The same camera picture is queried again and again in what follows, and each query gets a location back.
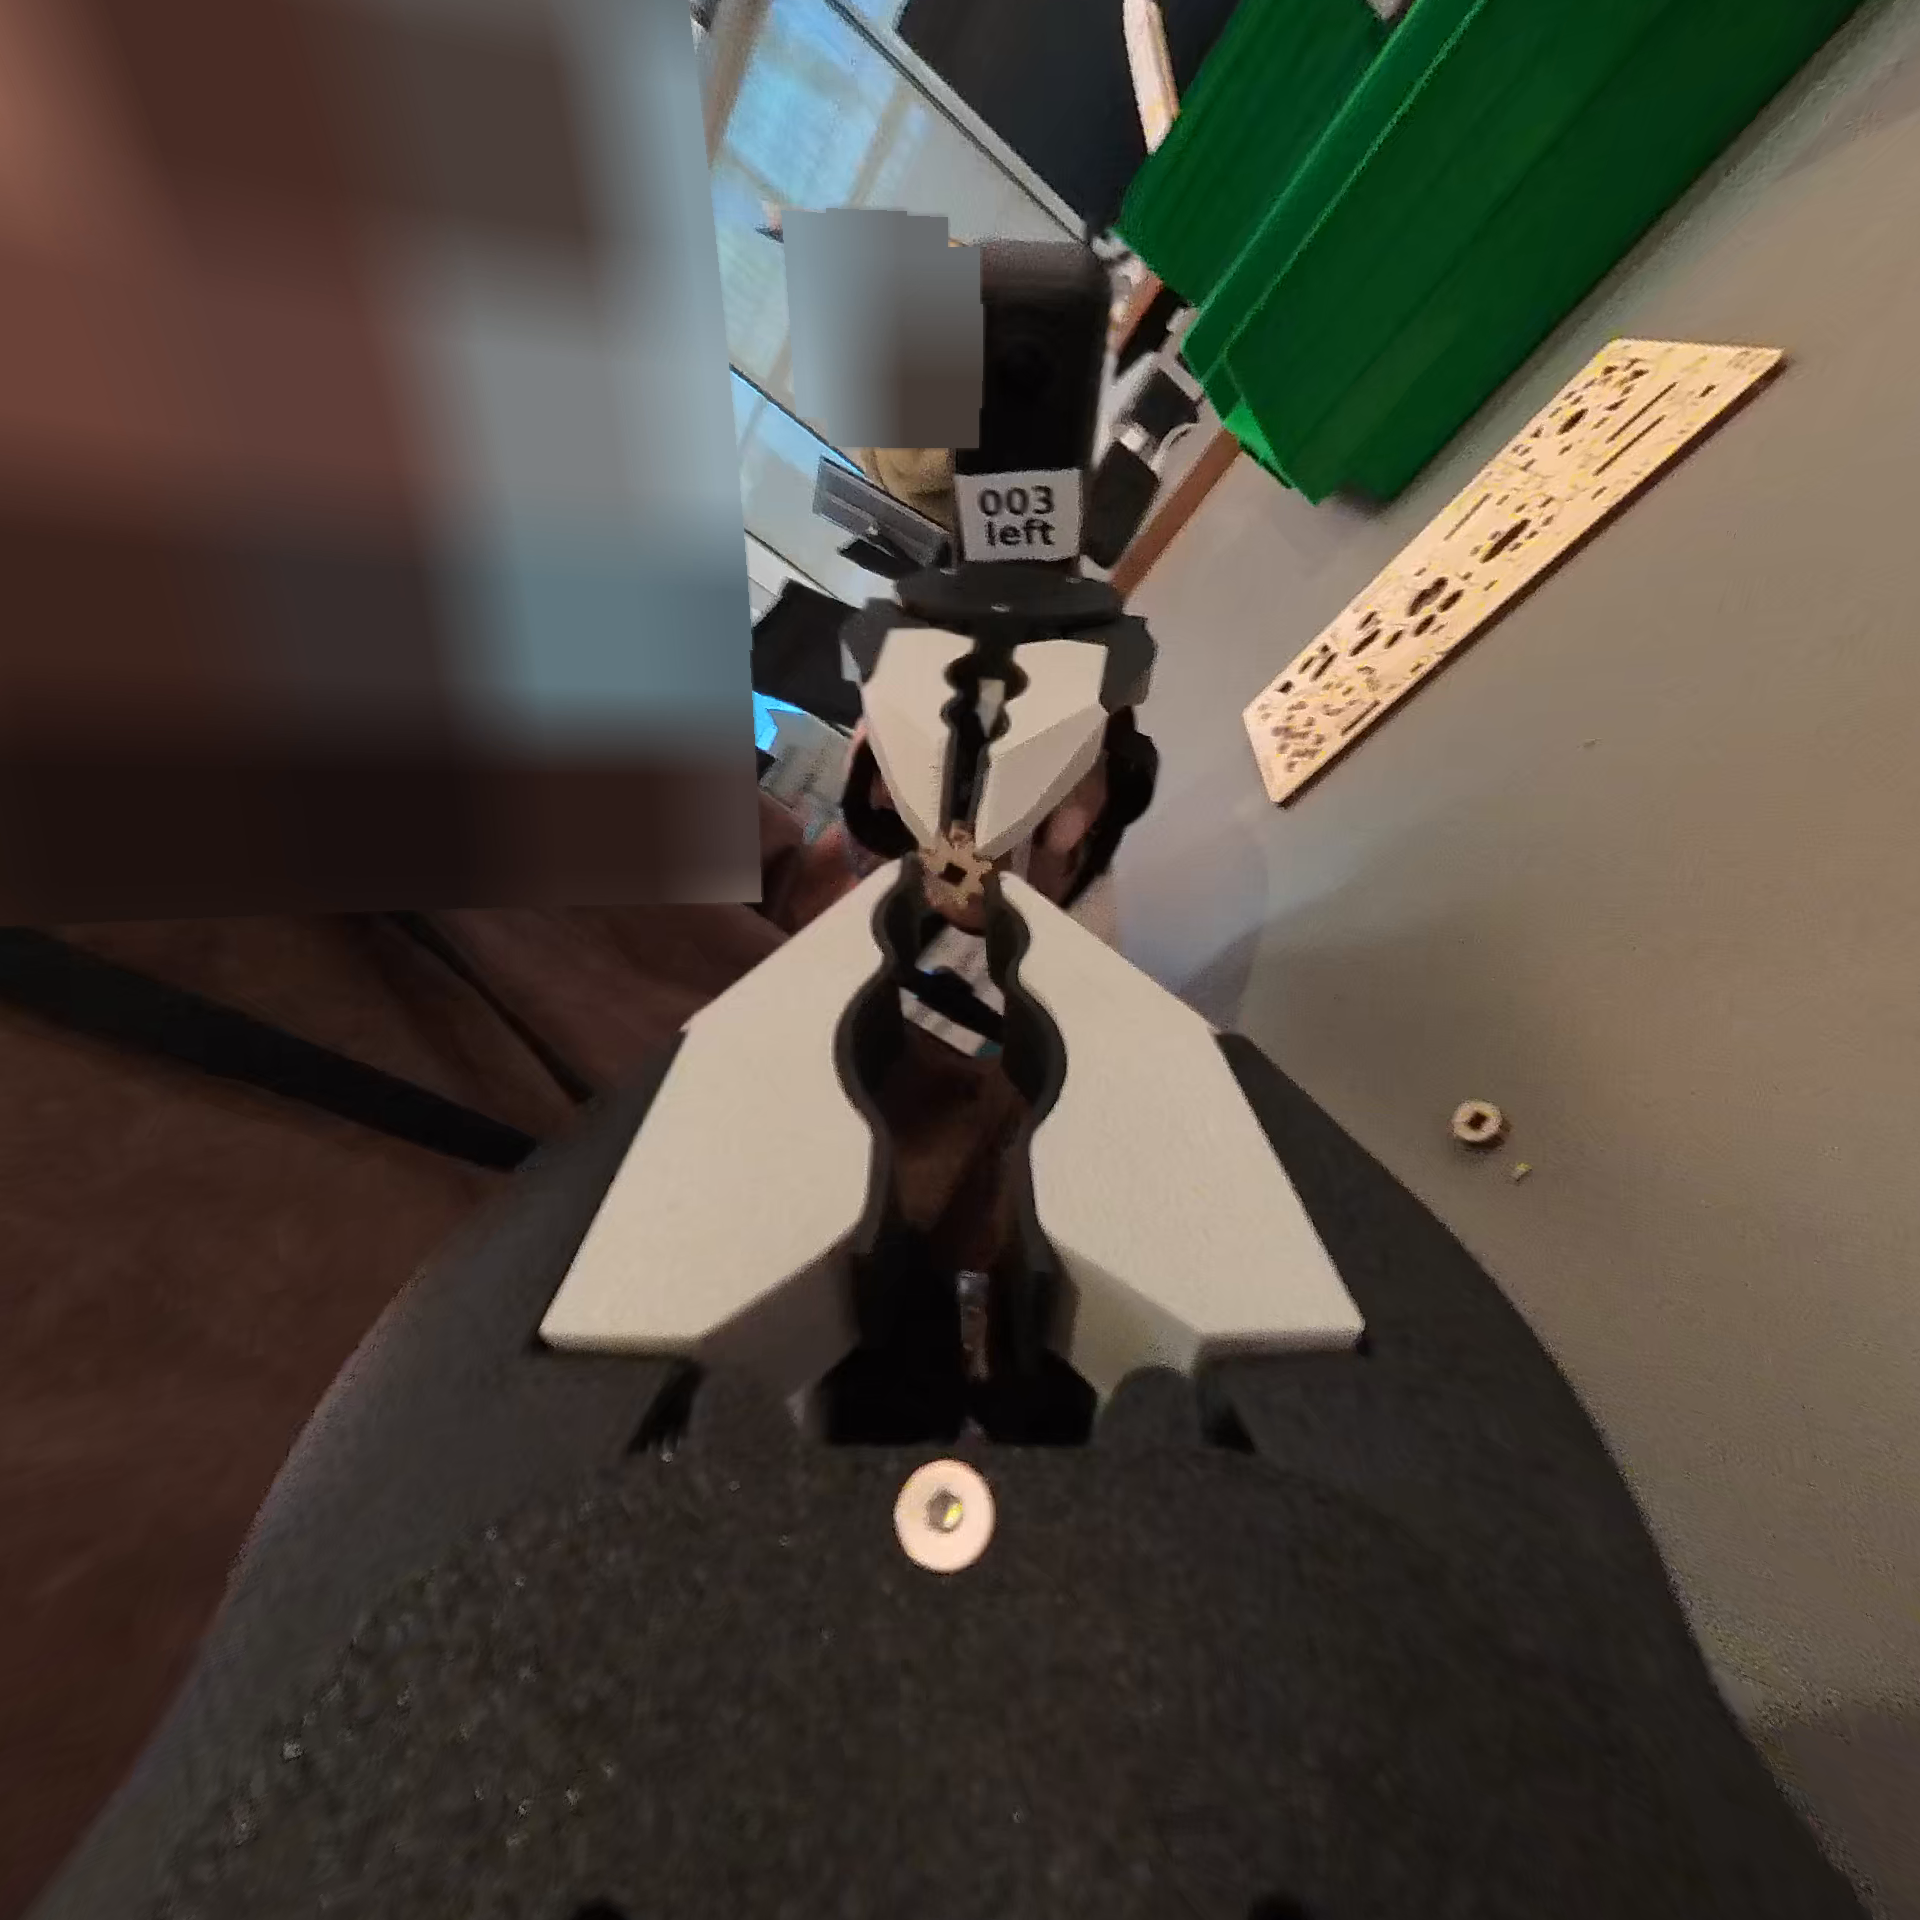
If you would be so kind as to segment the laser-cut wooden parts sheet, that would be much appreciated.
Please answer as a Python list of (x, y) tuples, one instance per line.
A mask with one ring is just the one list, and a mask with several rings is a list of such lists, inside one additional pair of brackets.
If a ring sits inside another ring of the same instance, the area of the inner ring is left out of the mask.
[(1268, 802), (1300, 798), (1693, 443), (1787, 369), (1751, 343), (1608, 343), (1241, 713)]

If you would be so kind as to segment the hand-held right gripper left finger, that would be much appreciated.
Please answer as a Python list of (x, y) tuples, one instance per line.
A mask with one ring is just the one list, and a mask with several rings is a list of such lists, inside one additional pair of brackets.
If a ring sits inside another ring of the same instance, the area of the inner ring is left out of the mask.
[(855, 1087), (864, 1018), (901, 1027), (892, 860), (683, 1022), (538, 1336), (555, 1353), (691, 1361), (797, 1406), (853, 1353), (853, 1260), (884, 1153)]

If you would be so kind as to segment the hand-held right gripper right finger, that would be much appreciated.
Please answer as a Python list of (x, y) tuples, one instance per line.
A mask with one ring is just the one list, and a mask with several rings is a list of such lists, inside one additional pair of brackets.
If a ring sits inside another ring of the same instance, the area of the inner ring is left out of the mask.
[(994, 882), (987, 923), (1044, 1348), (1097, 1395), (1146, 1367), (1355, 1351), (1362, 1313), (1225, 1040), (1021, 878)]

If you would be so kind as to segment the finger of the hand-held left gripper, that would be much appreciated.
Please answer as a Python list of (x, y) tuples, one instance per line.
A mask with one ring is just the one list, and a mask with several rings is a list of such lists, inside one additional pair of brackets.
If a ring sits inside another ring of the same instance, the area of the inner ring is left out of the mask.
[(1109, 729), (1103, 683), (1109, 651), (1095, 640), (1015, 647), (999, 723), (976, 775), (975, 852), (1001, 862), (1079, 787)]
[(932, 858), (954, 850), (956, 667), (975, 640), (944, 630), (884, 630), (861, 672), (861, 739), (872, 771), (855, 778), (880, 840)]

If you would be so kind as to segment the green plastic bin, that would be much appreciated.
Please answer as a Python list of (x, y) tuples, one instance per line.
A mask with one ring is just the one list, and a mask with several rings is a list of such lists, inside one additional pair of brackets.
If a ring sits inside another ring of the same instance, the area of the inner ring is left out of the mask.
[(1395, 499), (1855, 11), (1412, 6), (1185, 337), (1212, 411)]
[(1183, 307), (1212, 300), (1388, 34), (1362, 2), (1243, 2), (1223, 17), (1113, 225)]

